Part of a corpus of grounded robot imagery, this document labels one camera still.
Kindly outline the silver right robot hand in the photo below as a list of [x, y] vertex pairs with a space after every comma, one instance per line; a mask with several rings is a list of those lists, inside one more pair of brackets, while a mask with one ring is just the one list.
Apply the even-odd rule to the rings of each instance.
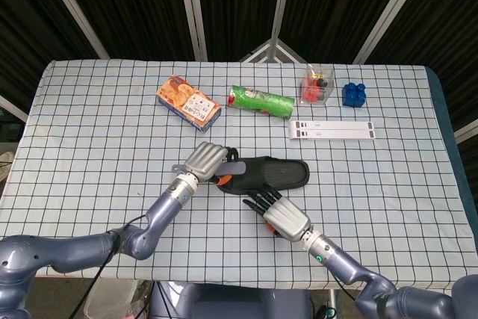
[[249, 199], [242, 202], [262, 217], [269, 230], [280, 238], [298, 242], [312, 229], [310, 218], [277, 189], [265, 185], [261, 190], [250, 190]]

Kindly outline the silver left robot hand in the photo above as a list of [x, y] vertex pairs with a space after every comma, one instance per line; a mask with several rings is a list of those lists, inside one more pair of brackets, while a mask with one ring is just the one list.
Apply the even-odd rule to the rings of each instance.
[[217, 171], [231, 153], [232, 150], [228, 147], [203, 141], [183, 164], [173, 165], [172, 171], [194, 190], [203, 182], [222, 186], [232, 180], [232, 174], [217, 175]]

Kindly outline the black rubber slipper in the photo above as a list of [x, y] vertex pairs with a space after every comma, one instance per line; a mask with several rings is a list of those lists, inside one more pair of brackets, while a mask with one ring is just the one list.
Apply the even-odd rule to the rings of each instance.
[[310, 172], [302, 160], [262, 156], [224, 163], [217, 176], [226, 175], [232, 177], [217, 187], [225, 193], [246, 195], [250, 191], [266, 191], [268, 187], [278, 191], [303, 187], [308, 183]]

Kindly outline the orange and blue snack box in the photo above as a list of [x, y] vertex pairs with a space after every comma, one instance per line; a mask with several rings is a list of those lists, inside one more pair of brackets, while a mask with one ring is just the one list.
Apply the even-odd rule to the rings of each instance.
[[221, 115], [221, 105], [182, 77], [172, 75], [156, 92], [158, 102], [205, 133]]

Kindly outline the green chip canister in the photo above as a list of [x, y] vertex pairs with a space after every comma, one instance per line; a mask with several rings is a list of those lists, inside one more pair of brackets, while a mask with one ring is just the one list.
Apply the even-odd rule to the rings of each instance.
[[290, 119], [295, 99], [275, 93], [266, 93], [248, 87], [232, 86], [227, 105], [249, 111], [261, 112], [271, 116]]

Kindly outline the grey-blue robot torso base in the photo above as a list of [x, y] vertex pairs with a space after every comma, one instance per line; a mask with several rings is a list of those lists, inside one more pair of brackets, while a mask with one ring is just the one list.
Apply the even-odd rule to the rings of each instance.
[[311, 319], [300, 289], [156, 282], [148, 319]]

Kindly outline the white black-checked tablecloth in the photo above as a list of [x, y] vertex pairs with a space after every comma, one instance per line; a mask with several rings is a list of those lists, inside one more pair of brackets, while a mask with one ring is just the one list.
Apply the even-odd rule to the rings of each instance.
[[300, 159], [308, 183], [285, 196], [316, 230], [395, 285], [449, 289], [478, 273], [471, 222], [453, 171], [435, 81], [422, 66], [334, 67], [336, 84], [362, 83], [361, 108], [295, 104], [296, 120], [369, 121], [372, 140], [292, 140], [288, 122], [224, 106], [202, 133], [160, 105], [157, 89], [180, 75], [221, 105], [239, 85], [299, 97], [302, 64], [55, 61], [40, 80], [0, 198], [0, 239], [70, 238], [132, 222], [201, 142], [242, 157]]

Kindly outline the clear bag of small items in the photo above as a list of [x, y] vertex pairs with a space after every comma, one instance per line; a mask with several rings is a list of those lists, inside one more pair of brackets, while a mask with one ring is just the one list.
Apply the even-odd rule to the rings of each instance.
[[331, 64], [308, 64], [301, 84], [301, 103], [324, 105], [335, 88]]

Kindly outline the blue toy building block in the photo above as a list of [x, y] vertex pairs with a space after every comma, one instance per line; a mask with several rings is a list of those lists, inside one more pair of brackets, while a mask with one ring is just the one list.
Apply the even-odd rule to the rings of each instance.
[[365, 85], [352, 82], [344, 85], [341, 91], [342, 105], [351, 108], [361, 108], [366, 101]]

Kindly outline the clear plastic storage bin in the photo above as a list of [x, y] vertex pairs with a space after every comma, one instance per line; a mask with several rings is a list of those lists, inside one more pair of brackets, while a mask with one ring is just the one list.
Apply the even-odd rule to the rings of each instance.
[[100, 278], [93, 286], [83, 313], [86, 319], [123, 319], [137, 289], [137, 280]]

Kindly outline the white screen foot frame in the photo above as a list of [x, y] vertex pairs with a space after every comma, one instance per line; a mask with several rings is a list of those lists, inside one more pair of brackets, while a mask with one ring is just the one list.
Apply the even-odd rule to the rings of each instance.
[[305, 64], [306, 60], [280, 39], [274, 43], [274, 46], [272, 46], [271, 39], [269, 39], [252, 51], [246, 53], [246, 55], [240, 59], [240, 62]]

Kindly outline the black folding screen white frame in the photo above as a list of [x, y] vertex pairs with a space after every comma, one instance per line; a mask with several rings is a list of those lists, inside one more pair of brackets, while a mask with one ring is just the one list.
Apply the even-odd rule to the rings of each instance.
[[[210, 61], [268, 40], [278, 0], [199, 0]], [[184, 0], [74, 0], [109, 58], [190, 61]], [[279, 39], [307, 61], [423, 64], [456, 131], [478, 126], [478, 0], [285, 0]], [[31, 107], [53, 60], [98, 52], [63, 0], [0, 0], [0, 96]]]

